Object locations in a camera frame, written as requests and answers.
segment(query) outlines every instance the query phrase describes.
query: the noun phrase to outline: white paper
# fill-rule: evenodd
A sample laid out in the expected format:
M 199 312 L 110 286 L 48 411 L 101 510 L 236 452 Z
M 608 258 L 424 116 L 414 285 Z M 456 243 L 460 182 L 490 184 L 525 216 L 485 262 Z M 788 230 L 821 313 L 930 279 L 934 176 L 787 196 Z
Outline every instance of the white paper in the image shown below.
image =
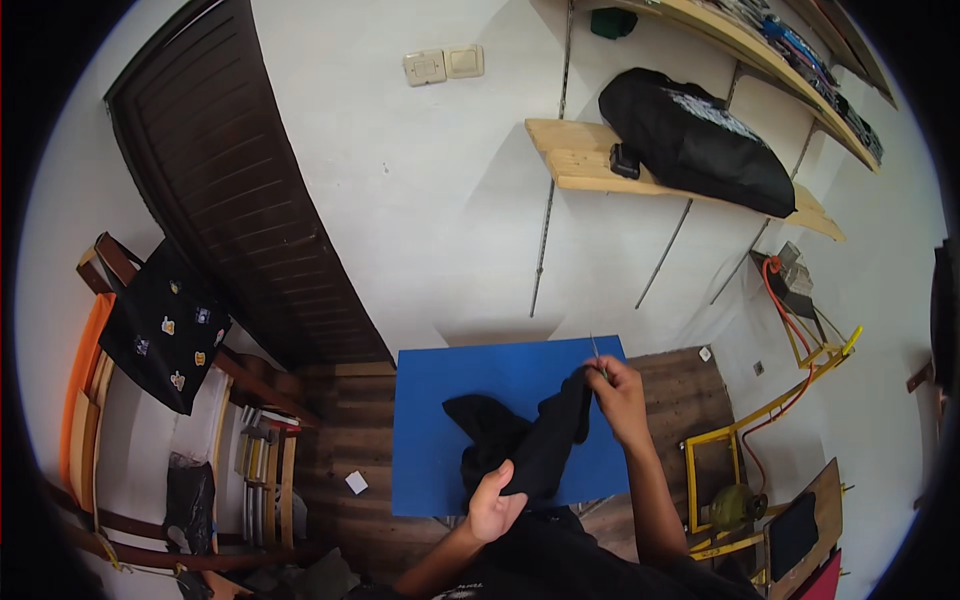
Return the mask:
M 360 471 L 356 470 L 350 475 L 347 475 L 347 485 L 350 486 L 350 489 L 353 490 L 353 493 L 360 493 L 369 486 L 367 485 L 367 480 L 363 478 L 363 475 L 360 474 Z

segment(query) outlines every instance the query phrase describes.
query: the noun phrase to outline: blue board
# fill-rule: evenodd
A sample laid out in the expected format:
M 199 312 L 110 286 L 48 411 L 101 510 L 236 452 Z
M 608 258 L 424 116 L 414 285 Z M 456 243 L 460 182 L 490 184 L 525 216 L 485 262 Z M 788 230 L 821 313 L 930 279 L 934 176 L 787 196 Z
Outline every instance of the blue board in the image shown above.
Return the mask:
M 595 340 L 601 354 L 625 360 L 618 336 Z M 396 366 L 394 515 L 463 514 L 467 493 L 460 458 L 471 441 L 444 412 L 445 400 L 483 394 L 535 420 L 537 404 L 556 394 L 564 379 L 592 356 L 589 338 L 402 350 Z M 623 450 L 594 401 L 589 435 L 573 446 L 554 502 L 588 502 L 628 489 Z

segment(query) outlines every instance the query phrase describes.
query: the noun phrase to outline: black tote bag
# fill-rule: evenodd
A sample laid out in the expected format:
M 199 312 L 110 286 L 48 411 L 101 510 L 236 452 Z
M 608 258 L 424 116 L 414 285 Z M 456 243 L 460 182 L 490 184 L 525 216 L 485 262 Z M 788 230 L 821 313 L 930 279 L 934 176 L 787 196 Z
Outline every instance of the black tote bag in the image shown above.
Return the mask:
M 97 251 L 116 294 L 100 348 L 148 394 L 189 415 L 232 325 L 229 314 L 169 240 L 146 263 L 117 245 L 140 270 L 124 286 Z
M 657 181 L 786 218 L 793 182 L 760 137 L 696 84 L 634 68 L 600 92 L 600 114 Z

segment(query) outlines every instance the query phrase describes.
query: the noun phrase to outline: black plastic bag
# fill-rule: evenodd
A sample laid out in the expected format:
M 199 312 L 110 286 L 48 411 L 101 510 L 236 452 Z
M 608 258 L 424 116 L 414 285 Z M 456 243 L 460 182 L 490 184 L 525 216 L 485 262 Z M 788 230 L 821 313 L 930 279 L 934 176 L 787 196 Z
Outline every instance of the black plastic bag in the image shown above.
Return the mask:
M 167 469 L 163 535 L 172 552 L 213 554 L 213 469 L 177 454 Z
M 796 209 L 793 182 L 777 156 L 702 87 L 635 68 L 613 78 L 599 103 L 661 184 L 775 217 Z

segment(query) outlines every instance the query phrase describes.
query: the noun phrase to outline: brown door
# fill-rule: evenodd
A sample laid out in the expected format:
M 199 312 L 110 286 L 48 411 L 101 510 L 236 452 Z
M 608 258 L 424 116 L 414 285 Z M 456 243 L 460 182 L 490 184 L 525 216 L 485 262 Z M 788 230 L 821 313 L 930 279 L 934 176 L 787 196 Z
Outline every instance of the brown door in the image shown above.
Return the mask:
M 144 201 L 285 367 L 392 361 L 307 194 L 249 0 L 189 3 L 107 95 Z

